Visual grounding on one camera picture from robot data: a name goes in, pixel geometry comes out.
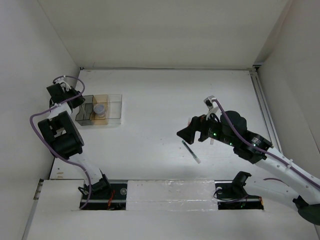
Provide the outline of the green pen refill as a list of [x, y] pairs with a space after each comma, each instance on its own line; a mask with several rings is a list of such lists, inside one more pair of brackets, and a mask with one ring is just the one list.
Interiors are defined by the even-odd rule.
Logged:
[[192, 158], [198, 163], [201, 163], [201, 160], [197, 157], [197, 155], [192, 151], [192, 149], [188, 146], [188, 144], [182, 140], [181, 143], [184, 145], [184, 147], [189, 151], [189, 153], [191, 154]]

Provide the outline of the clear jar of paper clips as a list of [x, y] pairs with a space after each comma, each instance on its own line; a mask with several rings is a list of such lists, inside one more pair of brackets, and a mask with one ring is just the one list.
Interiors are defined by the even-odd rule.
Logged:
[[103, 104], [94, 105], [93, 111], [98, 118], [104, 118], [106, 115], [106, 108]]

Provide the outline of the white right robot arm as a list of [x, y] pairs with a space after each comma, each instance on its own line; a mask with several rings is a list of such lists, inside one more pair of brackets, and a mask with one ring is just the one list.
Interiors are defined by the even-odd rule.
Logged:
[[199, 142], [211, 139], [228, 145], [239, 158], [278, 179], [272, 183], [240, 171], [227, 187], [215, 192], [219, 200], [232, 204], [248, 196], [268, 198], [293, 209], [307, 222], [320, 224], [320, 180], [287, 159], [266, 138], [249, 131], [246, 119], [238, 112], [194, 116], [176, 134], [192, 145], [197, 132]]

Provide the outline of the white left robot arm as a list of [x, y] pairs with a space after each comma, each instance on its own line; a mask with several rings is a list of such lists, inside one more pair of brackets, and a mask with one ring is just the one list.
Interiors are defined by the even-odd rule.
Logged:
[[48, 86], [47, 91], [50, 94], [49, 106], [54, 109], [37, 124], [44, 141], [67, 162], [81, 167], [87, 181], [78, 189], [84, 196], [91, 191], [93, 198], [107, 198], [113, 191], [112, 186], [106, 175], [92, 166], [83, 153], [84, 141], [71, 118], [73, 109], [83, 104], [85, 98], [80, 95], [64, 102], [80, 93], [64, 80]]

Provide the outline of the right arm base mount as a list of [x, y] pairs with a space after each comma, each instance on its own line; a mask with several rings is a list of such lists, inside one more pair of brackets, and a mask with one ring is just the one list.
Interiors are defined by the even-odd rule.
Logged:
[[213, 198], [217, 200], [218, 210], [264, 210], [262, 198], [249, 195], [244, 186], [252, 175], [240, 171], [233, 180], [215, 181]]

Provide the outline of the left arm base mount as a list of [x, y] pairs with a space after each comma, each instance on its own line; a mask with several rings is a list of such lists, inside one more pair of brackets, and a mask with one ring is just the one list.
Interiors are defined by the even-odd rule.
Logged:
[[81, 193], [79, 208], [82, 210], [124, 211], [127, 204], [128, 181], [108, 180], [103, 176], [91, 187], [84, 184], [78, 187]]

